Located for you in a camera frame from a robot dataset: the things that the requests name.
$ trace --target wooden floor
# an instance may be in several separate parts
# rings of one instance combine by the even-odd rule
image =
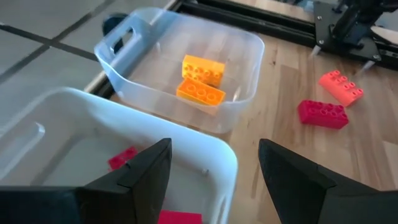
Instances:
[[[311,20],[302,9],[266,0],[244,1]],[[333,171],[379,190],[398,188],[398,72],[332,55],[310,58],[311,49],[259,35],[266,45],[256,96],[234,129],[218,136],[239,159],[239,174],[229,223],[280,223],[259,168],[260,138],[271,139]],[[350,123],[339,131],[299,122],[305,99],[338,103],[320,85],[326,72],[340,70],[364,90],[346,109]],[[119,101],[117,96],[112,100]]]

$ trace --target toy brick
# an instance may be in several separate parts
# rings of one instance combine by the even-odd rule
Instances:
[[[182,63],[182,77],[192,78],[207,85],[219,87],[225,64],[205,58],[186,55]]]
[[[122,167],[127,161],[133,159],[137,155],[137,150],[134,147],[130,147],[125,151],[119,153],[117,156],[108,160],[108,164],[111,167],[111,170],[116,170]]]
[[[324,74],[319,79],[319,84],[332,94],[343,106],[349,106],[363,96],[363,90],[356,88],[355,83],[349,82],[335,70]]]
[[[160,211],[158,224],[202,224],[201,214]]]
[[[177,96],[203,105],[215,106],[223,101],[225,92],[188,77],[178,86]]]
[[[348,124],[348,117],[341,105],[303,100],[298,106],[298,115],[303,124],[341,129]]]

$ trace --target orange brick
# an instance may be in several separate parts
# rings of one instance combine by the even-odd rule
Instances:
[[[182,62],[182,77],[190,77],[207,85],[219,87],[224,69],[225,64],[223,63],[186,55]]]
[[[178,86],[177,96],[203,105],[215,106],[223,101],[225,92],[188,77]]]
[[[363,96],[363,90],[356,88],[355,83],[349,82],[335,70],[324,74],[319,79],[319,84],[332,94],[343,106],[349,106]]]

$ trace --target plastic bin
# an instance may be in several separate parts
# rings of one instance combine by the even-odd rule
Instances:
[[[220,139],[71,88],[37,98],[0,137],[0,185],[81,186],[129,146],[172,138],[163,209],[227,223],[238,162]]]
[[[115,44],[130,30],[132,37],[115,55]],[[157,8],[134,11],[95,47],[124,102],[212,133],[229,131],[253,99],[263,53],[263,41],[252,33]],[[205,106],[175,96],[186,54],[226,65],[222,104]]]

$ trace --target floor tile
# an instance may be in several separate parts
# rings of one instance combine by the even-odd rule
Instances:
[[[0,30],[0,74],[41,46],[40,43]]]
[[[104,18],[115,12],[130,13],[138,7],[155,6],[164,7],[170,0],[146,1],[146,0],[117,0],[104,12],[92,18],[85,25],[62,40],[64,44],[72,45],[80,49],[94,52],[94,46],[101,41],[103,35],[101,25]]]
[[[0,21],[52,38],[105,0],[4,0]]]
[[[0,128],[36,96],[57,86],[83,89],[101,71],[94,62],[50,49],[0,83]]]

